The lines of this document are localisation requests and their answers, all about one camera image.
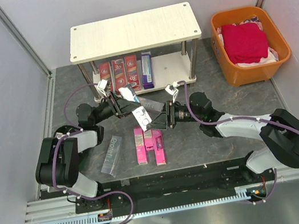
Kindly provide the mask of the silver red toothpaste box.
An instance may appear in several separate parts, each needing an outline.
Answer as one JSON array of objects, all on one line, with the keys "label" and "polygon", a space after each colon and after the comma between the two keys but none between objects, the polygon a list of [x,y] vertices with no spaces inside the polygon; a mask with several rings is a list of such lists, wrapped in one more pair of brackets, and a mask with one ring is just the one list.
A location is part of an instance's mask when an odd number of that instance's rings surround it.
[{"label": "silver red toothpaste box", "polygon": [[113,80],[112,80],[110,63],[108,61],[101,63],[99,65],[99,72],[100,72],[100,78],[108,81],[108,89],[110,91],[114,91],[113,84],[112,84]]}]

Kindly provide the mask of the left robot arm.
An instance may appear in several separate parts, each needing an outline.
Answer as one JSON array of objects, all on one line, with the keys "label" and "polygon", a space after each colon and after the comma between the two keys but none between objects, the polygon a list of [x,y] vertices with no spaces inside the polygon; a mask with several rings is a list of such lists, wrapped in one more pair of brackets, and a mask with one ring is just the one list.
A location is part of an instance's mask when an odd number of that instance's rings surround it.
[{"label": "left robot arm", "polygon": [[104,140],[104,127],[100,122],[112,116],[122,118],[140,106],[140,102],[117,97],[113,92],[97,107],[86,103],[79,105],[77,125],[64,125],[54,137],[42,141],[35,171],[37,182],[81,196],[95,210],[103,209],[107,198],[102,185],[80,172],[80,154]]}]

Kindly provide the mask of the clear Protefix box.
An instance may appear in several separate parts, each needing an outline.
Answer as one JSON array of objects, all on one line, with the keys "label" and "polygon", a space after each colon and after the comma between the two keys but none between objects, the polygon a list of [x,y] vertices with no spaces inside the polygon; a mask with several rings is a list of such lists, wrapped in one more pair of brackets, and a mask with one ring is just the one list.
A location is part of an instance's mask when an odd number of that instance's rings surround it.
[{"label": "clear Protefix box", "polygon": [[141,105],[150,113],[152,112],[152,113],[160,114],[164,107],[164,103],[153,101],[151,99],[144,98],[141,96],[139,96],[138,98]]},{"label": "clear Protefix box", "polygon": [[122,140],[123,139],[120,136],[112,136],[101,169],[101,172],[103,174],[109,174],[112,177],[116,177],[116,171],[118,168],[119,157],[121,153]]}]

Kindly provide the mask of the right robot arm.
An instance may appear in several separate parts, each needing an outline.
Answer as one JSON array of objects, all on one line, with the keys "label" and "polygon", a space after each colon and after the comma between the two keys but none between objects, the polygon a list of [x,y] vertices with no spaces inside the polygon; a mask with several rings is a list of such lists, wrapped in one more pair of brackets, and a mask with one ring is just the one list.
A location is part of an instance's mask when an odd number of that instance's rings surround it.
[{"label": "right robot arm", "polygon": [[166,102],[148,129],[166,130],[179,122],[198,122],[208,137],[259,139],[265,147],[250,151],[240,175],[247,183],[256,182],[261,173],[277,166],[299,169],[299,120],[285,109],[260,116],[239,116],[219,112],[205,93],[192,93],[184,105]]}]

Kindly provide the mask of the red 3D toothpaste box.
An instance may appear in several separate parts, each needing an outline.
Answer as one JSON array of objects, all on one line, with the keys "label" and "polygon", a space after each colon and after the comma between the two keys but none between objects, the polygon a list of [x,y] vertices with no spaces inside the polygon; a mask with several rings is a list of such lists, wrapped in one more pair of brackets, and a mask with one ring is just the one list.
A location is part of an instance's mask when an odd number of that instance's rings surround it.
[{"label": "red 3D toothpaste box", "polygon": [[127,55],[124,58],[125,67],[126,67],[126,76],[128,83],[132,86],[135,91],[139,91],[141,89],[140,78],[139,78],[139,69],[137,66],[136,56]]}]

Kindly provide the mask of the purple toothpaste box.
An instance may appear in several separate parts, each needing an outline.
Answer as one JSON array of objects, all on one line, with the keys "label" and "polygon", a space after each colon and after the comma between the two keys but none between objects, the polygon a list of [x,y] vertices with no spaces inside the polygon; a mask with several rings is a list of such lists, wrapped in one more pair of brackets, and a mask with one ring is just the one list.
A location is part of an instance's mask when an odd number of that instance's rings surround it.
[{"label": "purple toothpaste box", "polygon": [[151,52],[142,53],[140,58],[143,88],[145,90],[152,89],[154,88],[155,84],[153,80]]}]

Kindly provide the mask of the white RiO toothpaste box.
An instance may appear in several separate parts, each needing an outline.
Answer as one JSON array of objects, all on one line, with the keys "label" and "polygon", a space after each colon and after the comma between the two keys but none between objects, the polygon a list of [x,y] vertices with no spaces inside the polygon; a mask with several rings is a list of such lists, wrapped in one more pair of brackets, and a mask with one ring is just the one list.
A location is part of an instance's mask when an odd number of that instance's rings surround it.
[{"label": "white RiO toothpaste box", "polygon": [[138,96],[130,84],[119,88],[121,96],[129,102],[137,103],[138,105],[131,111],[136,118],[138,124],[143,131],[148,130],[149,124],[152,122],[150,115],[147,113],[146,108],[141,104]]}]

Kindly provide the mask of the pink box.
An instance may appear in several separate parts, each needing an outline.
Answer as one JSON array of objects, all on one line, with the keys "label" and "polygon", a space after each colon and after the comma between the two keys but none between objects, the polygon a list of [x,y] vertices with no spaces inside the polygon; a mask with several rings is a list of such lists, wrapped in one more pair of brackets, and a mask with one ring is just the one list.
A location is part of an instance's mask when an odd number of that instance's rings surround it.
[{"label": "pink box", "polygon": [[162,132],[160,130],[152,130],[153,149],[155,153],[156,164],[158,166],[166,164],[164,142],[162,137]]},{"label": "pink box", "polygon": [[135,148],[139,165],[148,164],[147,151],[144,143],[143,130],[139,127],[134,128]]},{"label": "pink box", "polygon": [[152,130],[144,131],[143,137],[144,137],[144,146],[146,147],[146,150],[147,151],[154,150]]}]

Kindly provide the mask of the silver backed toothpaste box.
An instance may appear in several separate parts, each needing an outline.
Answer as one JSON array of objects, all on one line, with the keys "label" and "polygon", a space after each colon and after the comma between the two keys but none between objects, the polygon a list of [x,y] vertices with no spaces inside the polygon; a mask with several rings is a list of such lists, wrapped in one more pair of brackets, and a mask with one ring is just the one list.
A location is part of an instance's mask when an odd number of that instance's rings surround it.
[{"label": "silver backed toothpaste box", "polygon": [[114,59],[111,61],[112,71],[115,81],[115,90],[119,93],[119,89],[127,84],[126,70],[124,60],[122,58]]}]

